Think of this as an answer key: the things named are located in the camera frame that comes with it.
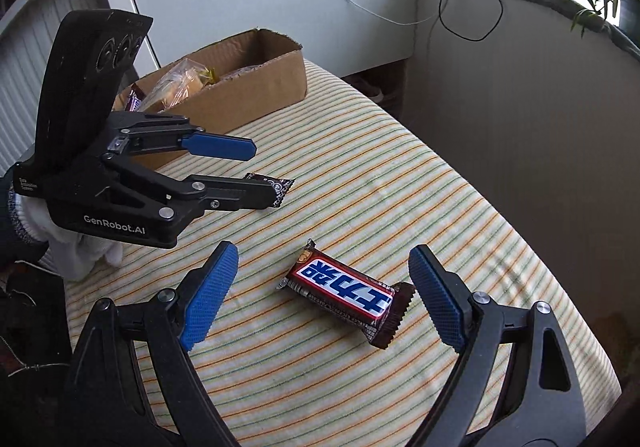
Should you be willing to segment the white gloved left hand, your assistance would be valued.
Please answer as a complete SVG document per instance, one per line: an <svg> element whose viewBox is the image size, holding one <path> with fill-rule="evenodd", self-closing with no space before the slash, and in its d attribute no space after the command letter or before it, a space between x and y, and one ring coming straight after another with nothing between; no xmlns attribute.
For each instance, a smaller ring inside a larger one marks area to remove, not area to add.
<svg viewBox="0 0 640 447"><path fill-rule="evenodd" d="M119 267L124 247L118 241L64 229L53 222L47 204L10 187L1 222L1 262L44 259L44 266L67 280L86 278L100 261Z"/></svg>

